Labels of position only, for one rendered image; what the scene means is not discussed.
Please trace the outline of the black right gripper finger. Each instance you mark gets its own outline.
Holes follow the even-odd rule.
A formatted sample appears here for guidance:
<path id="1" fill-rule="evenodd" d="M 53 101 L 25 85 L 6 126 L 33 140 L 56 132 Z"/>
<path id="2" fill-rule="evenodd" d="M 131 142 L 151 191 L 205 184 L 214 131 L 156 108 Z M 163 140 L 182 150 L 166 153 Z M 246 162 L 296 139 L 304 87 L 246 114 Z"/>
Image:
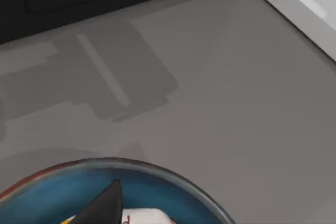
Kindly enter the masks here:
<path id="1" fill-rule="evenodd" d="M 70 224 L 121 224 L 122 211 L 122 187 L 120 180 L 116 179 L 86 205 Z"/>

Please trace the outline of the blue round plate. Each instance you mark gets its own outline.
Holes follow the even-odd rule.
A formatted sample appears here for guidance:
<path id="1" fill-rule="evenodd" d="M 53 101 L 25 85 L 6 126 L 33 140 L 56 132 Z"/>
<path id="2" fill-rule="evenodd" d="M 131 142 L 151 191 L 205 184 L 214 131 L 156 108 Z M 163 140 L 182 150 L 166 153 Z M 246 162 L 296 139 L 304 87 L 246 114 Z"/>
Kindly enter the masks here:
<path id="1" fill-rule="evenodd" d="M 0 224 L 70 224 L 114 180 L 124 209 L 155 208 L 177 224 L 235 224 L 205 191 L 168 169 L 126 158 L 89 158 L 36 172 L 0 193 Z"/>

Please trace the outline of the white item with red print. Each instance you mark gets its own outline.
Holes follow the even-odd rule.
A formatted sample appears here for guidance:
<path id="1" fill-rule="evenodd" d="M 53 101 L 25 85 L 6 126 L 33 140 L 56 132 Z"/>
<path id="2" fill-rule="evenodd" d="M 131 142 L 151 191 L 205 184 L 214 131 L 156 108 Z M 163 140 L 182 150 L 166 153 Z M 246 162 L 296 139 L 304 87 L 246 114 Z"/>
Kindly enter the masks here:
<path id="1" fill-rule="evenodd" d="M 124 209 L 121 224 L 177 224 L 165 212 L 155 208 Z"/>

